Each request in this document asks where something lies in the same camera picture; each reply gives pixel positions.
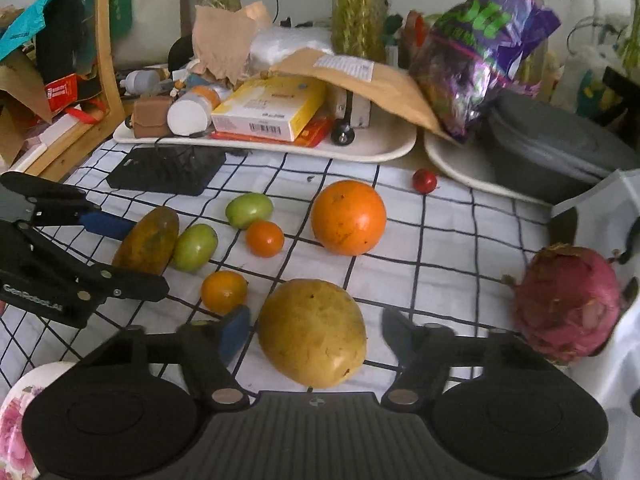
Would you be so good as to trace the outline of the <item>yellow orange tomato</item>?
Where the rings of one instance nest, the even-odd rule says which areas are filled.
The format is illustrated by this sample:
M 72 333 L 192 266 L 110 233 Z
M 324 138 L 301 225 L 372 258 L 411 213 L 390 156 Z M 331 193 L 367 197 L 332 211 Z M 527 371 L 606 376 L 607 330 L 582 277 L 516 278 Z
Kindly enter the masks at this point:
M 226 315 L 237 306 L 245 304 L 247 294 L 247 280 L 233 271 L 209 274 L 201 286 L 202 304 L 218 315 Z

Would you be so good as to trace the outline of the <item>brown spotted mango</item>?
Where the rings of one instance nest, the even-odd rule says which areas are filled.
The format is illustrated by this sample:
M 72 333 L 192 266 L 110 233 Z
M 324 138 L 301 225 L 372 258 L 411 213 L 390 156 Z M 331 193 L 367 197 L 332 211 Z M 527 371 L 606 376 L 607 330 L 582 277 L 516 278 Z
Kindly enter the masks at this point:
M 158 206 L 125 237 L 114 255 L 112 266 L 161 276 L 174 253 L 178 236 L 178 214 L 169 207 Z

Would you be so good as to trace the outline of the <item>green tomato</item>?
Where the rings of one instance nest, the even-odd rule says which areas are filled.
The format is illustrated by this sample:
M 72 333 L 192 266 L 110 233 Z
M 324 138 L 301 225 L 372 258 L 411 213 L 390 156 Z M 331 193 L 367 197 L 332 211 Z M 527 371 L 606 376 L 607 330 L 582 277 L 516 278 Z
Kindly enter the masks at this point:
M 181 272 L 196 272 L 213 257 L 217 246 L 218 236 L 211 226 L 194 224 L 178 237 L 171 266 Z
M 272 213 L 272 201 L 268 196 L 259 193 L 245 193 L 235 197 L 226 208 L 230 226 L 238 230 L 246 230 L 257 220 L 269 220 Z

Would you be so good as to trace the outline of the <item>large yellow mango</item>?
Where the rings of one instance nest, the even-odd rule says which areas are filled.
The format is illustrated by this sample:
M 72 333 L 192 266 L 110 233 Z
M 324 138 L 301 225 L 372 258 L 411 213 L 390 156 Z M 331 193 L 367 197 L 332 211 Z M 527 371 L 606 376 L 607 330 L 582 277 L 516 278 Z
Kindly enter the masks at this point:
M 260 348 L 282 375 L 326 389 L 362 367 L 367 332 L 358 304 L 340 286 L 296 278 L 265 300 L 257 320 Z

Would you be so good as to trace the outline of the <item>small orange tomato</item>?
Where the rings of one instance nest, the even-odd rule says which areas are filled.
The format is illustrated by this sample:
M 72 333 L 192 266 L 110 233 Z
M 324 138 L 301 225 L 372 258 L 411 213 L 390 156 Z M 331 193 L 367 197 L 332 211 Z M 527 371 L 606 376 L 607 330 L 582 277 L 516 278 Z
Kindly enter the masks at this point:
M 246 230 L 245 239 L 250 252 L 260 258 L 274 257 L 284 245 L 282 230 L 266 220 L 254 221 Z

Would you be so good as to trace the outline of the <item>red dragon fruit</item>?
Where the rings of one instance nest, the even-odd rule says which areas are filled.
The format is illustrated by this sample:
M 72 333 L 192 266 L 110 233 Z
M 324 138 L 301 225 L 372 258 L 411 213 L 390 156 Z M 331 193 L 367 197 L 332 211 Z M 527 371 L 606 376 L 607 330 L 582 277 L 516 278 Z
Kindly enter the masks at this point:
M 513 323 L 546 359 L 567 365 L 597 352 L 620 316 L 622 292 L 611 263 L 590 248 L 542 248 L 521 281 L 503 275 L 514 292 Z

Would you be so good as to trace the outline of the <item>large orange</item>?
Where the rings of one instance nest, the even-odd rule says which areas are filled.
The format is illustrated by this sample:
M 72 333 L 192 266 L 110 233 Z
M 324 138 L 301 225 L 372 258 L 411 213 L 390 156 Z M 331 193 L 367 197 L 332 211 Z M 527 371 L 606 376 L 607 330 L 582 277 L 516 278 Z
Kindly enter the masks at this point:
M 341 180 L 324 188 L 311 208 L 314 238 L 329 252 L 359 256 L 375 248 L 386 229 L 386 208 L 371 185 Z

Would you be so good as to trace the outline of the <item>small red fruit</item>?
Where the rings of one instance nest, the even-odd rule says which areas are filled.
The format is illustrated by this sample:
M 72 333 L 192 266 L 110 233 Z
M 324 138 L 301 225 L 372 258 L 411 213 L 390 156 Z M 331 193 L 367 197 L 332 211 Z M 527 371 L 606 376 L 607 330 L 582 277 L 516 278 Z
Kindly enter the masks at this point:
M 413 189 L 422 195 L 433 193 L 438 185 L 437 176 L 433 171 L 419 169 L 412 176 Z

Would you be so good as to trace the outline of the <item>wooden chair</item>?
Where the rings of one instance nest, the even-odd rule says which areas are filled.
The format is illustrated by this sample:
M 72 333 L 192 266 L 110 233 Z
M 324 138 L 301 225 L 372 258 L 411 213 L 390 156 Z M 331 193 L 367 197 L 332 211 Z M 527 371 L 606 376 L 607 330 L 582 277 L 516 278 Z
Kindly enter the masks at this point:
M 112 58 L 110 0 L 94 0 L 94 41 L 100 92 L 96 97 L 96 105 L 88 110 L 92 123 L 78 120 L 51 144 L 38 144 L 32 154 L 25 155 L 11 167 L 12 171 L 61 181 L 81 165 L 124 120 L 125 111 L 117 89 Z

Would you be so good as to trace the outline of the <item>checked tablecloth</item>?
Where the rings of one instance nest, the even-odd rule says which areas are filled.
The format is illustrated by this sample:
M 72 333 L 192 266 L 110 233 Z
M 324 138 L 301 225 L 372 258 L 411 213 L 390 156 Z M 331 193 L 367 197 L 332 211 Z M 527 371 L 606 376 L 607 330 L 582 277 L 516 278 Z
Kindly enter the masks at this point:
M 549 213 L 541 206 L 449 180 L 423 198 L 410 191 L 404 170 L 292 155 L 229 156 L 198 197 L 114 190 L 106 176 L 126 151 L 113 143 L 102 146 L 73 174 L 73 182 L 91 203 L 131 221 L 157 206 L 172 208 L 183 228 L 211 226 L 218 234 L 218 248 L 196 272 L 168 270 L 169 292 L 163 300 L 111 298 L 82 330 L 9 308 L 1 320 L 2 402 L 34 368 L 74 362 L 119 327 L 136 323 L 162 330 L 186 320 L 208 320 L 200 288 L 217 270 L 244 276 L 253 311 L 260 309 L 272 286 L 292 278 L 320 278 L 343 286 L 358 302 L 368 335 L 366 362 L 345 389 L 381 392 L 395 366 L 382 339 L 384 307 L 398 308 L 421 322 L 447 324 L 465 336 L 507 326 L 509 291 L 499 278 L 520 275 L 548 240 Z M 331 254 L 314 240 L 310 227 L 314 196 L 346 178 L 372 184 L 388 213 L 382 240 L 358 257 Z M 283 249 L 274 257 L 253 256 L 244 236 L 224 218 L 224 207 L 245 191 L 264 192 L 273 203 L 273 221 L 285 236 Z

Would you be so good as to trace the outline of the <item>floral white plate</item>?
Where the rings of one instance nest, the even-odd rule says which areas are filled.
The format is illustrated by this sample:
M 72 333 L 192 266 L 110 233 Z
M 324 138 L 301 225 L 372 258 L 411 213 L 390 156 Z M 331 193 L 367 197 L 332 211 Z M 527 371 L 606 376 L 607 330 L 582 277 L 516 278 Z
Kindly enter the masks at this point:
M 32 400 L 74 366 L 73 362 L 52 362 L 38 366 L 21 377 L 1 405 L 1 480 L 37 479 L 35 466 L 23 436 L 23 418 Z

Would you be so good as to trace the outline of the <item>white oval tray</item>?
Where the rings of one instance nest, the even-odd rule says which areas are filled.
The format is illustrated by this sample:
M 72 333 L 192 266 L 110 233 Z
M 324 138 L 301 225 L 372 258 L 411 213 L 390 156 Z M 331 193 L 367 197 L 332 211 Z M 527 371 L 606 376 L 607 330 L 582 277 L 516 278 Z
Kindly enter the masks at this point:
M 288 153 L 347 160 L 348 162 L 380 164 L 407 155 L 416 144 L 417 136 L 417 126 L 406 122 L 405 119 L 388 114 L 378 107 L 373 107 L 370 127 L 357 130 L 354 142 L 342 148 L 333 144 L 329 138 L 322 140 L 315 148 L 302 148 L 291 144 L 217 140 L 209 136 L 195 139 L 180 138 L 180 136 L 137 139 L 134 132 L 124 122 L 115 129 L 113 140 L 120 144 L 129 145 L 157 143 L 160 145 L 216 146 L 216 148 L 231 148 L 232 150 Z

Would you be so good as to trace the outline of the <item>cow print cloth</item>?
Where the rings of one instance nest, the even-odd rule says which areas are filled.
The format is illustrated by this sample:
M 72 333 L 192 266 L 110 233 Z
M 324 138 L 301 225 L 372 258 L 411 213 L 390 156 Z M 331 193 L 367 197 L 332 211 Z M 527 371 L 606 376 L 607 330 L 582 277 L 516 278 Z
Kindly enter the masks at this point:
M 639 477 L 639 171 L 616 170 L 589 191 L 552 208 L 553 243 L 587 248 L 603 261 L 582 289 L 610 300 L 602 344 L 568 368 L 608 416 L 599 452 L 603 479 Z

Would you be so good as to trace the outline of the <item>purple snack bag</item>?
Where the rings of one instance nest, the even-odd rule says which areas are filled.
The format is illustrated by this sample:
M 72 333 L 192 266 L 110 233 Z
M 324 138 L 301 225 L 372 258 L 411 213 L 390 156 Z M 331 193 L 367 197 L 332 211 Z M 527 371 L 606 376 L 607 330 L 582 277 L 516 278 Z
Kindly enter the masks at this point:
M 435 21 L 409 74 L 442 130 L 464 143 L 489 101 L 559 26 L 540 0 L 465 0 Z

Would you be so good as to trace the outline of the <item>glass vase with stems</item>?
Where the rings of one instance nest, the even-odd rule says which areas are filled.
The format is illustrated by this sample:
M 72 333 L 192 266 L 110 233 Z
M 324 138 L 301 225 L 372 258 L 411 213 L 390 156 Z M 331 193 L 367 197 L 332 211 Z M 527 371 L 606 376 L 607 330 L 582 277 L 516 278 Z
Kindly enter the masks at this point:
M 385 61 L 385 0 L 332 0 L 332 44 L 337 54 Z

